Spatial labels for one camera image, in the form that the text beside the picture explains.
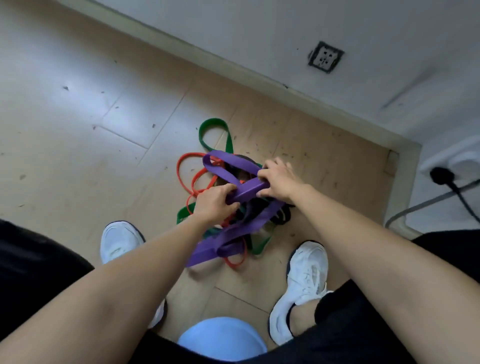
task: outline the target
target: baseboard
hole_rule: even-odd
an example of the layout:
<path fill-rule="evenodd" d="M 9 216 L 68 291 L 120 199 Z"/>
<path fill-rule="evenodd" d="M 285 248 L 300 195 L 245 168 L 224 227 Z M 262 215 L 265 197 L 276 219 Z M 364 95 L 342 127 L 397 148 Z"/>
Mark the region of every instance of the baseboard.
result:
<path fill-rule="evenodd" d="M 417 143 L 319 100 L 315 100 L 292 88 L 285 88 L 280 82 L 227 61 L 94 1 L 56 1 L 177 57 L 268 95 L 282 104 L 301 110 L 331 125 L 398 152 L 400 154 L 399 166 L 386 215 L 391 216 L 400 211 L 399 208 L 403 209 L 408 206 L 420 153 L 420 146 Z M 403 220 L 403 228 L 400 227 L 401 225 L 402 220 L 399 220 L 394 224 L 394 229 L 402 235 L 412 233 L 411 229 L 405 225 L 405 220 Z"/>

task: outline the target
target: person's left hand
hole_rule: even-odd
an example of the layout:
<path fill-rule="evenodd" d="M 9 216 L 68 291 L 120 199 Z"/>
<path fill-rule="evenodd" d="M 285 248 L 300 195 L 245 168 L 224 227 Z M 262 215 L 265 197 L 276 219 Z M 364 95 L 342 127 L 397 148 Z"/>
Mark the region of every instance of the person's left hand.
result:
<path fill-rule="evenodd" d="M 200 219 L 207 227 L 221 224 L 240 207 L 240 202 L 231 205 L 225 203 L 227 194 L 236 189 L 232 183 L 211 187 L 197 196 L 193 216 Z"/>

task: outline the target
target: shoe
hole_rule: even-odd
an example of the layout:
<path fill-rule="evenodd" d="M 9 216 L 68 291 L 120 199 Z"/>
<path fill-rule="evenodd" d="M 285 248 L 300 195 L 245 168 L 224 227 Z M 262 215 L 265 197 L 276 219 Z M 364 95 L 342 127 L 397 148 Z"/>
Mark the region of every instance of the shoe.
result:
<path fill-rule="evenodd" d="M 138 248 L 145 242 L 145 238 L 136 227 L 126 221 L 115 221 L 108 224 L 103 230 L 102 240 L 100 242 L 100 258 L 102 263 L 118 258 L 125 253 Z M 166 311 L 165 300 L 162 301 L 155 312 L 155 316 L 148 325 L 152 328 L 157 325 L 164 317 Z"/>
<path fill-rule="evenodd" d="M 290 312 L 295 305 L 321 299 L 327 293 L 328 258 L 323 245 L 303 242 L 287 265 L 287 291 L 275 304 L 268 319 L 268 332 L 277 345 L 293 339 Z"/>

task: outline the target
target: blue stool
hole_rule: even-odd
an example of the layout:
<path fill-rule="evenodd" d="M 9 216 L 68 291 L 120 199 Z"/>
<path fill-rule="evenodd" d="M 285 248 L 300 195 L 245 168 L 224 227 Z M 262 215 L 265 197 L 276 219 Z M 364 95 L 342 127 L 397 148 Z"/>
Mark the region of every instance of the blue stool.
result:
<path fill-rule="evenodd" d="M 199 322 L 180 336 L 178 344 L 201 355 L 229 362 L 267 352 L 258 332 L 246 322 L 232 317 Z"/>

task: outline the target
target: purple resistance band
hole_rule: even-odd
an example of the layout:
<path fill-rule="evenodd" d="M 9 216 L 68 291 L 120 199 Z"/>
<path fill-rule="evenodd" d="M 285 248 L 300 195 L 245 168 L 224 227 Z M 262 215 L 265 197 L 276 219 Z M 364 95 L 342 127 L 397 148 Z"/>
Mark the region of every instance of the purple resistance band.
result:
<path fill-rule="evenodd" d="M 256 197 L 256 193 L 258 191 L 270 187 L 268 182 L 263 182 L 259 180 L 258 177 L 252 178 L 244 184 L 241 184 L 240 181 L 227 170 L 220 166 L 212 165 L 210 156 L 220 158 L 224 162 L 247 171 L 255 176 L 260 170 L 260 167 L 246 159 L 230 153 L 222 152 L 220 150 L 212 150 L 210 153 L 204 156 L 203 163 L 209 172 L 212 172 L 225 181 L 233 183 L 237 186 L 236 191 L 227 196 L 227 204 L 230 205 L 234 202 L 243 203 L 250 201 L 252 198 Z M 239 221 L 234 225 L 229 225 L 222 229 L 217 235 L 213 235 L 205 240 L 202 240 L 198 243 L 195 251 L 190 257 L 187 267 L 191 267 L 217 257 L 224 258 L 243 253 L 244 244 L 238 238 L 259 230 L 273 216 L 276 215 L 277 211 L 281 209 L 284 204 L 285 203 L 282 201 L 274 200 L 253 220 L 247 223 Z"/>

